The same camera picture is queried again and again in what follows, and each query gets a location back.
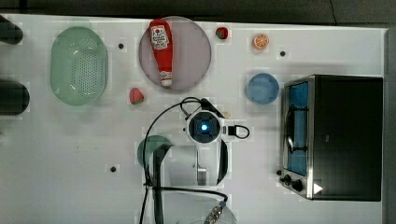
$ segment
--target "white table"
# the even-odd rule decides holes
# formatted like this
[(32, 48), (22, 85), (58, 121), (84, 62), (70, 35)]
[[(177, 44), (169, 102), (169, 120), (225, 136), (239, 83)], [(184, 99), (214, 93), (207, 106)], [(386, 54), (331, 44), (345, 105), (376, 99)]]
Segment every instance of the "white table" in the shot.
[[(230, 195), (239, 223), (381, 222), (381, 203), (310, 202), (281, 187), (275, 174), (279, 98), (254, 105), (245, 86), (259, 72), (274, 75), (280, 85), (311, 74), (382, 77), (386, 30), (198, 22), (211, 41), (212, 63), (197, 87), (173, 94), (151, 83), (139, 66), (137, 48), (148, 20), (5, 16), (24, 38), (18, 46), (0, 45), (0, 77), (25, 84), (31, 103), (21, 116), (0, 119), (0, 223), (137, 223), (143, 198), (137, 145), (153, 118), (185, 96), (210, 97), (253, 130), (247, 142), (233, 143), (231, 172), (219, 187)], [(51, 91), (50, 49), (61, 31), (81, 20), (84, 26), (90, 21), (106, 44), (109, 80), (98, 101), (73, 107)], [(221, 25), (232, 31), (225, 42), (215, 37)], [(270, 37), (262, 53), (250, 45), (256, 33)], [(128, 103), (132, 87), (143, 91), (145, 103)], [(182, 123), (175, 110), (154, 133), (185, 140)], [(108, 171), (112, 165), (119, 167), (115, 174)]]

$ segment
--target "pink plate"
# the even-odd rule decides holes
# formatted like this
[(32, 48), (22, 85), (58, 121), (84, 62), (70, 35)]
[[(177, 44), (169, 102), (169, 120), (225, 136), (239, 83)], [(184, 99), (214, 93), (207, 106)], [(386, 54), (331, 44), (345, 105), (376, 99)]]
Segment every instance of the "pink plate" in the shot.
[[(166, 89), (185, 91), (196, 86), (210, 65), (212, 49), (204, 30), (194, 21), (182, 17), (164, 18), (171, 27), (174, 42), (172, 85)], [(159, 86), (158, 65), (146, 31), (139, 45), (139, 61), (146, 76)]]

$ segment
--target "black cable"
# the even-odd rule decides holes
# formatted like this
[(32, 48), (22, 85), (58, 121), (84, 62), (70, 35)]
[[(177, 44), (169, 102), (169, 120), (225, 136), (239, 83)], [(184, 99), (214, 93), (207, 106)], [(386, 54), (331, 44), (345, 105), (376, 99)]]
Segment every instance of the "black cable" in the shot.
[[(235, 137), (237, 137), (237, 138), (239, 138), (239, 139), (245, 139), (245, 138), (248, 138), (248, 136), (250, 135), (250, 130), (249, 130), (246, 126), (243, 126), (243, 125), (234, 125), (234, 127), (235, 127)], [(239, 136), (238, 134), (236, 134), (236, 128), (243, 128), (243, 129), (245, 129), (245, 130), (247, 131), (247, 135), (245, 135), (245, 136), (243, 136), (243, 137)]]
[(152, 121), (151, 125), (148, 128), (148, 131), (146, 132), (146, 136), (145, 136), (145, 141), (143, 143), (143, 168), (145, 170), (145, 178), (146, 178), (146, 183), (145, 185), (147, 187), (151, 187), (152, 186), (152, 182), (151, 182), (151, 177), (149, 175), (149, 166), (146, 165), (146, 144), (149, 138), (149, 132), (151, 131), (152, 127), (154, 126), (155, 122), (157, 122), (157, 120), (166, 112), (168, 112), (169, 110), (171, 110), (172, 108), (178, 106), (178, 105), (182, 105), (182, 104), (188, 104), (188, 103), (198, 103), (196, 101), (182, 101), (178, 104), (175, 105), (171, 105), (170, 107), (168, 107), (167, 109), (165, 109), (159, 116), (157, 116), (157, 118)]
[(196, 97), (186, 97), (181, 101), (181, 105), (180, 105), (180, 109), (181, 111), (183, 111), (184, 115), (186, 115), (186, 117), (188, 118), (190, 116), (189, 113), (187, 113), (187, 111), (183, 108), (183, 104), (186, 100), (196, 100), (197, 103), (201, 102), (200, 99), (196, 98)]
[(193, 113), (195, 113), (195, 112), (197, 112), (197, 110), (199, 110), (200, 108), (202, 108), (202, 106), (200, 105), (200, 106), (198, 106), (194, 111), (192, 111), (192, 113), (190, 113), (189, 114), (189, 116), (191, 115), (191, 114), (193, 114)]
[(223, 201), (227, 203), (228, 201), (228, 196), (226, 194), (213, 191), (213, 190), (206, 190), (206, 189), (180, 189), (180, 188), (168, 188), (168, 187), (154, 187), (152, 189), (161, 189), (161, 190), (167, 190), (167, 191), (185, 191), (185, 192), (193, 192), (193, 193), (207, 193), (207, 194), (213, 194), (213, 195), (218, 195), (223, 198)]
[(151, 125), (148, 128), (148, 131), (146, 132), (146, 136), (145, 136), (145, 141), (143, 144), (143, 169), (145, 172), (145, 186), (146, 186), (146, 193), (145, 193), (145, 198), (142, 204), (142, 211), (140, 211), (140, 221), (139, 223), (142, 224), (143, 223), (143, 216), (145, 214), (145, 208), (146, 208), (146, 201), (147, 201), (147, 197), (149, 194), (149, 187), (152, 187), (152, 182), (151, 182), (151, 177), (149, 175), (149, 166), (146, 165), (146, 144), (149, 138), (149, 132), (151, 131), (152, 127), (154, 126), (155, 122), (166, 112), (168, 112), (169, 110), (171, 110), (172, 108), (178, 106), (178, 105), (183, 105), (183, 104), (188, 104), (188, 103), (199, 103), (199, 99), (195, 98), (198, 101), (186, 101), (186, 99), (184, 99), (182, 102), (175, 104), (175, 105), (171, 105), (170, 107), (168, 107), (167, 109), (165, 109), (159, 116), (157, 116), (157, 118), (152, 121)]
[(337, 25), (337, 20), (335, 19), (334, 6), (333, 5), (332, 5), (332, 18), (334, 19), (334, 25)]
[(144, 211), (145, 211), (145, 208), (146, 208), (146, 201), (148, 200), (148, 194), (149, 194), (149, 188), (146, 188), (145, 199), (143, 200), (142, 211), (140, 212), (140, 224), (142, 224), (143, 215), (145, 215)]
[[(146, 183), (144, 184), (146, 187), (146, 192), (145, 192), (145, 197), (144, 197), (144, 201), (142, 204), (142, 210), (140, 212), (140, 224), (143, 224), (143, 216), (145, 214), (145, 209), (146, 209), (146, 201), (148, 198), (148, 194), (149, 194), (149, 187), (152, 187), (152, 182), (151, 182), (151, 177), (149, 174), (149, 166), (146, 164), (146, 144), (149, 138), (149, 132), (151, 131), (152, 127), (154, 126), (155, 122), (166, 112), (168, 112), (169, 110), (171, 110), (172, 108), (180, 105), (180, 108), (185, 112), (185, 114), (188, 114), (187, 111), (184, 110), (184, 108), (182, 107), (182, 105), (184, 104), (188, 104), (188, 103), (201, 103), (201, 101), (198, 98), (195, 97), (186, 97), (185, 99), (183, 99), (180, 103), (175, 104), (175, 105), (171, 105), (170, 107), (168, 107), (167, 109), (165, 109), (159, 116), (157, 116), (157, 118), (152, 121), (151, 125), (148, 128), (148, 131), (146, 133), (145, 136), (145, 140), (144, 140), (144, 144), (143, 144), (143, 169), (145, 171), (145, 180)], [(205, 190), (205, 189), (180, 189), (180, 188), (168, 188), (168, 187), (155, 187), (153, 189), (161, 189), (161, 190), (168, 190), (168, 191), (185, 191), (185, 192), (194, 192), (194, 193), (206, 193), (206, 194), (212, 194), (212, 195), (218, 195), (220, 197), (223, 198), (223, 201), (226, 203), (228, 201), (228, 196), (226, 194), (220, 193), (220, 192), (216, 192), (214, 190)]]

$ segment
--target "small blue bowl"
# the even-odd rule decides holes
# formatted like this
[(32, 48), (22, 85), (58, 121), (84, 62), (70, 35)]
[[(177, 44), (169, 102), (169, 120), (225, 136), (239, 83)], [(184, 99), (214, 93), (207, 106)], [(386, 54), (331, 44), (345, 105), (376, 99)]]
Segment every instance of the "small blue bowl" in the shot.
[(247, 84), (247, 97), (260, 105), (268, 105), (279, 94), (279, 84), (276, 79), (266, 73), (253, 77)]

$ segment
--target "green colander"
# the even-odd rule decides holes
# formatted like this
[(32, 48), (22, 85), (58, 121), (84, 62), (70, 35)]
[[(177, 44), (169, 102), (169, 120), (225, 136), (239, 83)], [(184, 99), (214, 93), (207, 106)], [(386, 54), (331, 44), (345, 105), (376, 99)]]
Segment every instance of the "green colander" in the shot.
[(72, 27), (61, 32), (51, 51), (50, 85), (68, 105), (95, 101), (107, 84), (105, 44), (92, 30)]

